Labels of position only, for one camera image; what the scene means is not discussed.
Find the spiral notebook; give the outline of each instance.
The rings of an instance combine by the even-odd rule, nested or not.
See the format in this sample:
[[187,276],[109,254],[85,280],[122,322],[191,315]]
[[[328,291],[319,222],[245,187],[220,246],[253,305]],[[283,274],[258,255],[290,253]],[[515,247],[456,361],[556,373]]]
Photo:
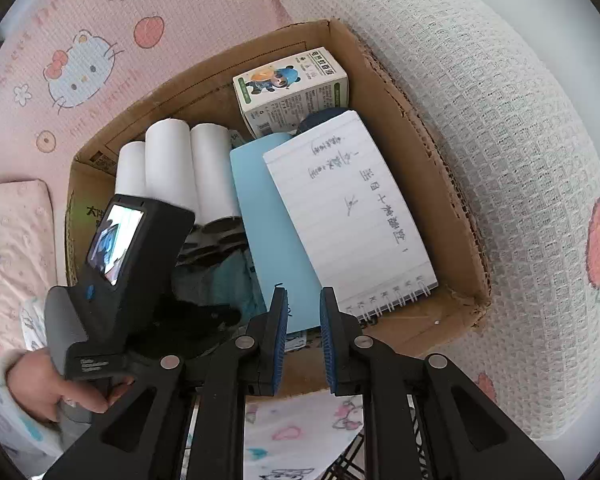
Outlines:
[[281,144],[264,161],[341,311],[368,320],[438,284],[406,202],[355,111]]

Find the light blue folder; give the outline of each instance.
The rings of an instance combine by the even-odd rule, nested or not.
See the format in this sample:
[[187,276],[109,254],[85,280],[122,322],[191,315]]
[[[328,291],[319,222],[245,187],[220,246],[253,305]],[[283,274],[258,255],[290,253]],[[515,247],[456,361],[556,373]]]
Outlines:
[[289,140],[289,134],[270,134],[231,150],[231,167],[244,230],[267,308],[273,289],[288,293],[286,332],[320,325],[320,281],[304,252],[262,155]]

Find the teal fabric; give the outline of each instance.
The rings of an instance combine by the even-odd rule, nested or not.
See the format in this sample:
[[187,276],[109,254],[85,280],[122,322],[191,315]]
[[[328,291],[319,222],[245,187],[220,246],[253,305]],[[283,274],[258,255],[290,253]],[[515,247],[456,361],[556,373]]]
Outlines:
[[241,324],[267,311],[249,251],[235,251],[208,269],[177,266],[171,286],[178,300],[198,305],[228,304],[242,313]]

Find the white paper roll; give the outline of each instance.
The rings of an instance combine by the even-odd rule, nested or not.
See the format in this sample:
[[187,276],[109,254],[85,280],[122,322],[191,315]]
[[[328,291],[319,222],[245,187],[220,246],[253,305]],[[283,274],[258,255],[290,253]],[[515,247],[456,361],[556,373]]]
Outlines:
[[147,197],[144,180],[144,142],[122,146],[116,170],[116,194]]
[[229,131],[218,124],[198,124],[191,129],[191,149],[202,230],[222,233],[235,228],[240,208],[229,160]]
[[189,125],[179,119],[158,121],[146,131],[145,142],[148,195],[195,212],[199,224]]

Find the white fabric with cartoon print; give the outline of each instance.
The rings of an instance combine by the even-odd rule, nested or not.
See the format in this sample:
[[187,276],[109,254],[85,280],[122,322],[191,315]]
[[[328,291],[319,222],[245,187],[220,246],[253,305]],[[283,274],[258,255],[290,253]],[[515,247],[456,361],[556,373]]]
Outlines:
[[572,103],[480,0],[281,1],[347,23],[440,132],[493,278],[443,351],[530,436],[560,435],[600,384],[600,162]]
[[[197,416],[196,407],[180,480],[187,477]],[[251,402],[244,421],[244,480],[314,480],[362,430],[362,396],[336,397],[323,390]]]

